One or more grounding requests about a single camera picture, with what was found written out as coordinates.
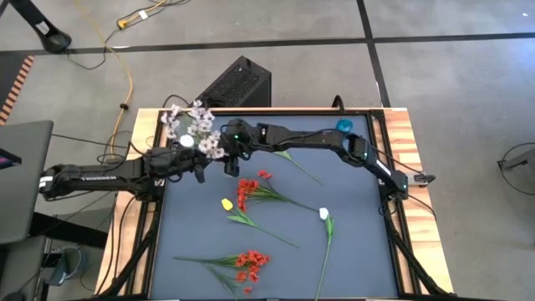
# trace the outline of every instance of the black metal frame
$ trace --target black metal frame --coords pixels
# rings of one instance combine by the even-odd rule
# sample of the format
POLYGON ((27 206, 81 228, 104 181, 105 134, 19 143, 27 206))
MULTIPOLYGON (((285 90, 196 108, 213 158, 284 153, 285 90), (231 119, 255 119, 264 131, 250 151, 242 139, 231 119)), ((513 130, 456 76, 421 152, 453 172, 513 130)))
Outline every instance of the black metal frame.
MULTIPOLYGON (((160 122, 160 119, 161 119, 161 115, 162 114, 163 114, 163 110, 160 111, 160 113, 158 114, 158 124, 156 126, 155 134, 154 134, 154 137, 155 137, 154 143, 153 143, 154 147, 159 146, 161 144, 161 133, 162 133, 163 126, 162 126, 162 123, 160 122)), ((343 107, 341 107, 341 108, 339 108, 339 110, 306 110, 305 109, 305 110, 299 110, 299 111, 297 111, 297 110, 288 110, 288 111, 280 111, 280 110, 214 111, 213 114, 214 115, 225 115, 225 116, 240 116, 240 115, 247 115, 247 116, 280 116, 280 115, 298 115, 298 116, 319 116, 319 115, 322 115, 322 116, 323 115, 344 116, 344 115, 353 115, 353 116, 364 116, 365 119, 366 119, 367 126, 368 126, 368 132, 369 132, 370 141, 373 144, 373 146, 377 147, 377 140, 375 139, 375 129, 374 129, 374 125, 373 125, 373 120, 374 120, 374 118, 376 118, 380 123, 381 135, 383 136, 383 142, 385 143, 385 145, 389 146, 388 147, 388 151, 391 153, 390 142, 388 140, 388 134, 386 133, 386 123, 385 123, 385 120, 384 120, 383 110, 347 110, 346 111, 343 107), (377 118, 377 116, 381 116, 381 115, 383 116, 382 121, 381 121, 381 118, 377 118)), ((156 218, 158 223, 160 222, 162 206, 163 206, 163 202, 156 203, 156 209, 155 209, 155 212, 154 212, 155 215, 154 215, 153 218, 156 218)), ((138 221, 138 228, 136 229, 135 242, 134 242, 135 249, 136 249, 136 246, 139 246, 140 239, 142 238, 142 233, 143 233, 144 225, 145 225, 145 221, 146 221, 147 209, 148 209, 148 204, 145 204, 145 203, 142 204, 141 212, 144 212, 145 214, 141 214, 140 215, 140 219, 138 221)), ((406 224, 405 212, 400 211, 399 216, 403 216, 402 218, 400 217, 399 222, 400 222, 400 225, 402 225, 402 226, 404 225, 405 226, 405 230, 406 230, 408 227, 407 227, 407 224, 406 224)), ((387 223, 388 223, 388 220, 387 220, 388 218, 390 218, 390 217, 387 216, 387 215, 384 215, 385 225, 387 225, 387 223)), ((408 232, 403 235, 403 239, 404 239, 405 243, 407 243, 407 245, 410 246, 410 238, 409 238, 408 232)), ((144 296, 148 296, 148 294, 149 294, 150 278, 151 278, 152 268, 153 268, 152 264, 154 262, 154 256, 155 256, 156 241, 157 241, 157 239, 148 248, 149 251, 148 251, 148 256, 147 256, 147 262, 146 262, 146 265, 145 265, 145 274, 144 274, 144 277, 143 277, 143 285, 142 285, 142 289, 141 289, 141 294, 144 295, 144 296)), ((398 255, 397 255, 396 246, 394 245, 393 240, 390 239, 390 238, 389 238, 389 249, 390 249, 390 255, 391 255, 391 260, 392 260, 392 267, 393 267, 393 274, 394 274, 394 278, 395 278, 396 290, 397 290, 398 295, 401 295, 401 294, 405 293, 405 288, 404 288, 404 285, 403 285, 403 279, 401 277, 400 261, 399 261, 398 255)), ((133 293, 132 292, 132 288, 133 288, 132 283, 134 282, 134 277, 135 277, 135 273, 132 273, 130 275, 129 282, 127 282, 127 290, 125 292, 126 294, 133 293)))

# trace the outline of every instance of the artificial flower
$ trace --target artificial flower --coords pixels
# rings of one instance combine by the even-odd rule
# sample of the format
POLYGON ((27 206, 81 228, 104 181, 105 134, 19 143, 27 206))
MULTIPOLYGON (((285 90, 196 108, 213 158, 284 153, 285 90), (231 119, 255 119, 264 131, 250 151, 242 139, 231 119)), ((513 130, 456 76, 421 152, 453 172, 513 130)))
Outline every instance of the artificial flower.
POLYGON ((329 212, 327 211, 327 209, 325 209, 325 211, 327 212, 327 216, 324 219, 325 229, 327 230, 327 252, 325 253, 324 266, 322 267, 322 270, 321 270, 321 276, 319 278, 318 290, 316 291, 315 301, 318 301, 319 291, 321 290, 321 285, 324 282, 325 267, 327 266, 327 259, 329 259, 329 252, 331 250, 331 242, 333 241, 333 235, 334 235, 334 219, 329 215, 329 212))
POLYGON ((247 272, 239 271, 236 273, 236 281, 245 282, 245 280, 247 280, 247 272))
POLYGON ((234 207, 232 202, 230 202, 227 198, 222 199, 221 204, 223 205, 223 208, 227 211, 231 211, 231 209, 234 207))
POLYGON ((228 219, 230 220, 233 220, 234 222, 240 222, 244 225, 248 225, 249 227, 255 227, 256 229, 262 231, 262 232, 265 232, 283 242, 286 242, 286 243, 289 243, 291 244, 292 246, 294 247, 299 247, 299 245, 293 243, 293 242, 290 242, 289 240, 287 239, 284 239, 280 236, 278 236, 277 234, 273 233, 273 232, 270 232, 260 226, 258 226, 250 217, 247 216, 247 214, 245 214, 245 212, 242 210, 242 206, 244 205, 244 203, 242 204, 238 204, 238 210, 234 211, 234 210, 231 210, 231 212, 234 214, 234 215, 231 215, 231 216, 227 216, 228 219))
POLYGON ((302 168, 291 156, 290 156, 290 153, 288 153, 287 150, 285 151, 276 151, 274 152, 273 154, 277 155, 277 156, 281 156, 282 158, 292 162, 298 169, 300 169, 302 172, 306 173, 308 176, 310 176, 311 178, 313 178, 317 183, 323 185, 323 183, 313 174, 311 174, 310 172, 308 172, 307 170, 305 170, 304 168, 302 168))
MULTIPOLYGON (((265 180, 273 176, 265 170, 259 171, 258 175, 261 176, 265 180)), ((269 181, 265 181, 265 182, 267 183, 267 186, 260 185, 260 183, 255 180, 241 179, 238 182, 238 188, 237 188, 238 207, 241 208, 243 212, 247 210, 246 200, 248 198, 252 198, 256 200, 252 205, 256 205, 256 204, 263 203, 263 202, 287 202, 287 203, 290 203, 299 207, 309 209, 310 211, 313 211, 313 212, 318 211, 318 209, 314 209, 312 207, 306 206, 304 204, 301 204, 288 197, 281 195, 280 193, 275 191, 275 189, 269 184, 269 181)))
MULTIPOLYGON (((223 258, 205 259, 205 258, 185 258, 185 257, 173 257, 176 260, 185 260, 191 262, 201 263, 207 268, 216 278, 219 283, 229 293, 231 293, 237 300, 237 290, 242 288, 242 283, 245 283, 248 279, 253 283, 257 283, 260 280, 258 272, 260 272, 260 264, 257 261, 263 259, 266 263, 269 262, 269 256, 260 253, 257 250, 249 250, 247 253, 241 253, 236 255, 225 256, 223 258), (233 268, 236 270, 234 277, 221 273, 215 269, 220 268, 233 268)), ((243 289, 245 294, 251 292, 251 287, 243 289)))
POLYGON ((260 272, 260 267, 258 265, 252 265, 247 269, 247 271, 249 273, 258 273, 260 272))
POLYGON ((256 273, 249 273, 249 280, 251 280, 254 283, 257 283, 258 280, 260 280, 260 277, 256 273))
POLYGON ((329 210, 327 208, 319 208, 319 218, 324 221, 327 217, 329 217, 329 210))
POLYGON ((261 171, 258 172, 258 176, 260 176, 264 180, 267 180, 267 179, 271 178, 273 175, 272 174, 268 174, 268 172, 266 170, 261 170, 261 171))

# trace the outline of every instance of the floor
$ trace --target floor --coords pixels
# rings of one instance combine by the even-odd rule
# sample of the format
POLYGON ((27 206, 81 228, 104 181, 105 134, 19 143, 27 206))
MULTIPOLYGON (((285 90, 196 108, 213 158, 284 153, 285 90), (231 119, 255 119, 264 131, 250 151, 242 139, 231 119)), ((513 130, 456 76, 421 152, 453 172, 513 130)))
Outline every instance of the floor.
MULTIPOLYGON (((150 4, 80 1, 104 36, 118 17, 150 4)), ((34 2, 72 36, 83 53, 73 59, 101 60, 101 43, 73 1, 34 2)), ((533 38, 528 0, 192 0, 117 33, 110 45, 131 46, 118 48, 135 85, 122 130, 131 130, 138 108, 161 106, 169 94, 194 99, 239 55, 273 72, 273 106, 330 105, 340 94, 347 106, 409 108, 425 170, 437 175, 431 200, 456 292, 532 300, 535 200, 509 187, 496 161, 535 139, 533 38)), ((40 49, 8 6, 0 56, 36 55, 8 123, 49 119, 58 134, 106 141, 128 90, 118 61, 108 54, 106 64, 86 71, 40 49)), ((102 151, 53 138, 47 166, 92 164, 102 151)), ((507 177, 535 191, 526 170, 507 177)), ((37 210, 68 214, 93 197, 39 200, 37 210)), ((104 218, 111 203, 91 214, 104 218)), ((72 285, 64 299, 74 290, 90 295, 72 285)))

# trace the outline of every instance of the gray laptop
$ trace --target gray laptop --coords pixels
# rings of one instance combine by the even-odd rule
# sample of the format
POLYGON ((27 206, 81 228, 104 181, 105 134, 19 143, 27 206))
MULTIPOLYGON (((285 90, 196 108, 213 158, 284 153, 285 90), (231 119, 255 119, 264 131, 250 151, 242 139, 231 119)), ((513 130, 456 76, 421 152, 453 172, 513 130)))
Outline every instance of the gray laptop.
POLYGON ((53 127, 52 121, 0 126, 0 147, 22 162, 0 170, 0 245, 28 236, 53 127))

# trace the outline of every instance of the black clamp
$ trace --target black clamp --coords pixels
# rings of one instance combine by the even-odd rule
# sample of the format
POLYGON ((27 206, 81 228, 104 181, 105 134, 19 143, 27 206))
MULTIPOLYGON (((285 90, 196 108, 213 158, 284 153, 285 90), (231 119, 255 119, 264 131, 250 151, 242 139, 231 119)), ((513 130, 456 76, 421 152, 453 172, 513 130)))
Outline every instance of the black clamp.
POLYGON ((331 108, 339 108, 340 114, 345 114, 345 105, 340 95, 334 96, 333 104, 331 108))

